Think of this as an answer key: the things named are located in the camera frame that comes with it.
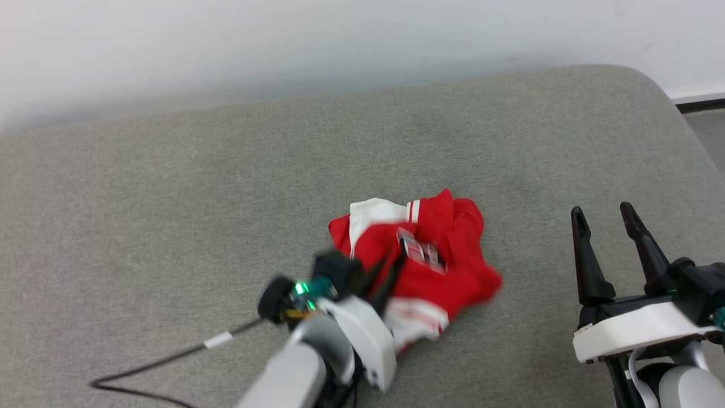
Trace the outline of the black baseboard strip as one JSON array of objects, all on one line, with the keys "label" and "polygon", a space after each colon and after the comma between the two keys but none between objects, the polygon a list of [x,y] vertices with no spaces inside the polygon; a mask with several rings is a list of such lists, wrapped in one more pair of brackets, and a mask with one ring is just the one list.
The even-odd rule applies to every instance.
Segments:
[{"label": "black baseboard strip", "polygon": [[725,98],[717,100],[689,101],[688,103],[676,103],[672,100],[681,114],[702,113],[708,111],[717,111],[717,109],[725,109]]}]

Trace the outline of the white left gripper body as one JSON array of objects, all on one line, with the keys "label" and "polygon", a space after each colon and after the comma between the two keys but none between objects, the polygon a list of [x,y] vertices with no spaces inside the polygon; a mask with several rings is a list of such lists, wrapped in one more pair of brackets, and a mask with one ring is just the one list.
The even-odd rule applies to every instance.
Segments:
[{"label": "white left gripper body", "polygon": [[387,393],[397,371],[396,348],[391,330],[375,308],[354,295],[339,301],[318,299],[317,308],[336,320],[359,356],[366,380]]}]

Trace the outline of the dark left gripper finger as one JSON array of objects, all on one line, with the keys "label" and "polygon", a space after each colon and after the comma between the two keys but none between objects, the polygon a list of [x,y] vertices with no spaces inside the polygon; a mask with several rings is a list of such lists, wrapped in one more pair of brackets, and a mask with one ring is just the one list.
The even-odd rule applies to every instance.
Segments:
[{"label": "dark left gripper finger", "polygon": [[367,301],[382,299],[379,302],[388,302],[391,294],[388,288],[391,269],[391,257],[383,257],[371,266],[360,282],[360,298]]},{"label": "dark left gripper finger", "polygon": [[402,266],[406,263],[406,260],[407,253],[404,249],[401,249],[399,255],[391,264],[386,278],[373,294],[373,308],[379,316],[384,315],[388,302],[391,299],[392,292],[394,291],[401,274]]}]

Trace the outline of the black round left motor cap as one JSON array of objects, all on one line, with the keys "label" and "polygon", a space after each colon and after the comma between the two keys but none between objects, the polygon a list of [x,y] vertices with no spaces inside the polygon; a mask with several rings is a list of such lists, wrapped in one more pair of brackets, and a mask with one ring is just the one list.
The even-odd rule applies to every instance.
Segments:
[{"label": "black round left motor cap", "polygon": [[287,318],[285,311],[290,309],[290,295],[295,282],[286,276],[276,276],[269,282],[257,303],[257,314],[262,320],[280,325]]}]

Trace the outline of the red and white garment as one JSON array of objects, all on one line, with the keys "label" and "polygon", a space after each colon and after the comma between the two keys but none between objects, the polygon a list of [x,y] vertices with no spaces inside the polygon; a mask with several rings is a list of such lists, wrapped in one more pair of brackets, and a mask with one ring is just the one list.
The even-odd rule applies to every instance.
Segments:
[{"label": "red and white garment", "polygon": [[334,247],[365,271],[406,251],[383,316],[397,353],[420,340],[437,340],[459,313],[491,300],[502,285],[481,251],[479,207],[448,189],[404,206],[378,197],[353,202],[328,230]]}]

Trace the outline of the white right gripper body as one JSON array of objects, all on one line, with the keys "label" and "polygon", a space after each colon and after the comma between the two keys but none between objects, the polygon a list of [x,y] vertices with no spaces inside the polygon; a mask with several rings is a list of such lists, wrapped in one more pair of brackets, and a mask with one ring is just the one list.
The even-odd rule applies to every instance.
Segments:
[{"label": "white right gripper body", "polygon": [[619,303],[585,305],[573,333],[573,350],[580,363],[641,350],[639,360],[672,358],[690,362],[700,341],[717,337],[722,328],[693,323],[668,297],[631,297]]}]

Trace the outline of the grey fabric sofa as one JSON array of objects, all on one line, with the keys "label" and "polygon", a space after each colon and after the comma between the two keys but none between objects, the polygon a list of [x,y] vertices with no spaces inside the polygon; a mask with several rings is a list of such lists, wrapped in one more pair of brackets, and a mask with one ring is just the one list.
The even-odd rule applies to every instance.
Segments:
[{"label": "grey fabric sofa", "polygon": [[585,65],[0,137],[0,408],[163,408],[89,388],[256,318],[352,202],[473,199],[491,303],[403,354],[370,408],[611,408],[572,347],[570,211],[618,295],[619,204],[670,259],[725,262],[725,178],[637,70]]}]

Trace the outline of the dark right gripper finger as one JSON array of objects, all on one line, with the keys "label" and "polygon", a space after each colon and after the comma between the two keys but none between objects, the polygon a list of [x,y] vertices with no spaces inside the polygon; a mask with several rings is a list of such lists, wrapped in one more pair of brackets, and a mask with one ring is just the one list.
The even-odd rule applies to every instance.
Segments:
[{"label": "dark right gripper finger", "polygon": [[606,281],[591,246],[591,230],[585,214],[581,207],[575,206],[570,216],[578,302],[583,307],[609,302],[616,297],[616,291],[613,285]]},{"label": "dark right gripper finger", "polygon": [[634,241],[642,271],[646,295],[664,295],[676,289],[676,282],[668,274],[670,262],[645,226],[630,202],[620,204],[620,212],[627,235]]}]

